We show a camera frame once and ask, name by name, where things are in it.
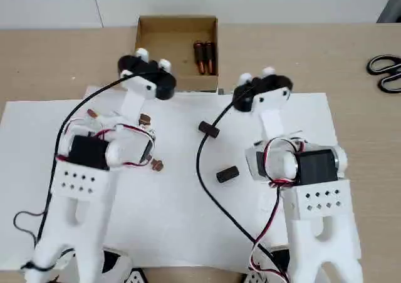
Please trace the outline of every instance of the white paper sheet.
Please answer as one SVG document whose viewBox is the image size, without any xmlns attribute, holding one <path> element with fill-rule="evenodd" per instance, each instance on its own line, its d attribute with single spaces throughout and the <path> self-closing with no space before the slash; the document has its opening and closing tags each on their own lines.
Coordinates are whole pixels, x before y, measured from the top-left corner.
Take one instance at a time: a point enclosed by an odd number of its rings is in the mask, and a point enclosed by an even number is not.
<svg viewBox="0 0 401 283">
<path fill-rule="evenodd" d="M 100 112 L 116 110 L 121 99 L 122 94 L 114 91 L 90 106 Z M 154 154 L 165 168 L 160 173 L 147 168 L 122 174 L 106 246 L 129 252 L 139 267 L 195 264 L 245 270 L 250 241 L 203 192 L 195 172 L 195 154 L 202 138 L 198 124 L 211 122 L 230 100 L 229 95 L 178 93 L 169 101 L 146 102 L 143 112 L 152 117 L 157 134 Z M 17 269 L 30 258 L 30 237 L 13 228 L 13 216 L 19 210 L 43 209 L 55 136 L 62 119 L 78 102 L 6 105 L 0 126 L 0 269 Z M 303 130 L 311 142 L 336 144 L 324 94 L 293 94 L 282 115 L 287 132 Z M 245 149 L 260 139 L 259 123 L 232 110 L 218 127 L 219 137 L 208 140 L 202 153 L 202 176 L 221 204 L 257 235 L 275 200 L 274 190 L 252 180 L 244 156 Z M 232 165 L 238 167 L 240 176 L 219 184 L 216 172 Z M 269 231 L 270 247 L 287 243 L 282 214 L 280 209 Z M 19 224 L 37 232 L 39 219 L 24 216 Z"/>
</svg>

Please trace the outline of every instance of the black scissors handle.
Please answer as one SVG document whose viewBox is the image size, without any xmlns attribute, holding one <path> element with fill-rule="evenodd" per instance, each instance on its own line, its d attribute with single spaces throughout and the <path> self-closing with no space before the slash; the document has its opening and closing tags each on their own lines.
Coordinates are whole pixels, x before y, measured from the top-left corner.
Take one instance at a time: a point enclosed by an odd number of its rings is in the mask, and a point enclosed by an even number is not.
<svg viewBox="0 0 401 283">
<path fill-rule="evenodd" d="M 377 63 L 378 61 L 392 61 L 393 65 L 378 69 L 375 68 L 375 63 Z M 373 59 L 371 59 L 366 66 L 366 71 L 370 75 L 382 75 L 384 73 L 394 75 L 397 73 L 397 71 L 400 71 L 400 69 L 401 69 L 401 58 L 399 58 L 398 56 L 393 56 L 391 54 L 382 54 L 380 56 L 376 56 Z"/>
<path fill-rule="evenodd" d="M 383 68 L 376 68 L 375 63 L 378 61 L 391 61 L 392 65 Z M 380 90 L 386 93 L 401 93 L 401 88 L 387 88 L 386 84 L 401 78 L 401 58 L 398 56 L 393 56 L 391 54 L 382 54 L 371 59 L 366 70 L 370 75 L 382 75 L 384 73 L 389 74 L 387 77 L 382 78 L 377 86 Z"/>
</svg>

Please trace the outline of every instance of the robotic arm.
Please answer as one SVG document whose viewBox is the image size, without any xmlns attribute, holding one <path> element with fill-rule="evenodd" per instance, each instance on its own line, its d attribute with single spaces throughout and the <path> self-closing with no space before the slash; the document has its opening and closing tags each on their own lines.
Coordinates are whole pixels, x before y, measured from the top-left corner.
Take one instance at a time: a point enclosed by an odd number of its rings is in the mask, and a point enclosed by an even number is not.
<svg viewBox="0 0 401 283">
<path fill-rule="evenodd" d="M 313 283 L 322 264 L 331 262 L 342 282 L 362 283 L 350 181 L 344 175 L 346 153 L 339 146 L 308 143 L 301 132 L 285 134 L 280 110 L 292 87 L 287 77 L 275 75 L 272 68 L 266 68 L 260 78 L 246 73 L 239 79 L 234 107 L 256 113 L 263 129 L 263 140 L 246 150 L 251 175 L 284 188 L 290 282 Z M 317 237 L 312 230 L 316 221 L 323 223 Z M 266 267 L 267 261 L 262 261 L 259 270 Z"/>
<path fill-rule="evenodd" d="M 144 167 L 152 159 L 155 133 L 140 121 L 145 100 L 168 100 L 175 78 L 166 60 L 148 60 L 144 49 L 118 62 L 127 90 L 120 111 L 99 115 L 88 110 L 65 126 L 51 186 L 51 202 L 43 235 L 25 265 L 28 283 L 48 281 L 49 272 L 67 248 L 75 251 L 80 282 L 98 283 L 103 268 L 103 242 L 117 189 L 118 175 L 126 167 Z M 83 220 L 76 210 L 86 205 Z"/>
</svg>

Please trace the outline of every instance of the cardboard box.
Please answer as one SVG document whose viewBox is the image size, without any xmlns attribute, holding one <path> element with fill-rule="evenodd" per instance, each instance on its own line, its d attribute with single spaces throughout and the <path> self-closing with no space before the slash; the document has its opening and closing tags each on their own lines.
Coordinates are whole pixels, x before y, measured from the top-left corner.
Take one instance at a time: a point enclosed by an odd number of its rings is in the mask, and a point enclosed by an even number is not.
<svg viewBox="0 0 401 283">
<path fill-rule="evenodd" d="M 193 44 L 216 44 L 216 75 L 201 75 Z M 177 91 L 213 91 L 218 83 L 217 18 L 214 16 L 140 16 L 136 48 L 145 48 L 151 59 L 167 59 L 177 79 Z"/>
</svg>

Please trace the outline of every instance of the wooden table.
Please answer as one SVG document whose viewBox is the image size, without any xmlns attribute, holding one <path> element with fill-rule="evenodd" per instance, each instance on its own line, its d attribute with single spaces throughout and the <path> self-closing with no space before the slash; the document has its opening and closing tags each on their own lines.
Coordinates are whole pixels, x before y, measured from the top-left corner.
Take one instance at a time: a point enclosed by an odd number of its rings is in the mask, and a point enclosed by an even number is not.
<svg viewBox="0 0 401 283">
<path fill-rule="evenodd" d="M 232 89 L 241 73 L 274 65 L 295 92 L 327 93 L 348 154 L 367 283 L 399 275 L 401 98 L 380 92 L 365 64 L 376 54 L 400 55 L 400 37 L 399 24 L 219 26 L 220 87 Z M 0 31 L 0 112 L 8 100 L 80 98 L 87 85 L 114 80 L 118 58 L 134 44 L 135 28 Z M 203 267 L 147 275 L 150 283 L 239 282 L 238 274 Z M 8 273 L 0 274 L 3 282 L 23 281 Z"/>
</svg>

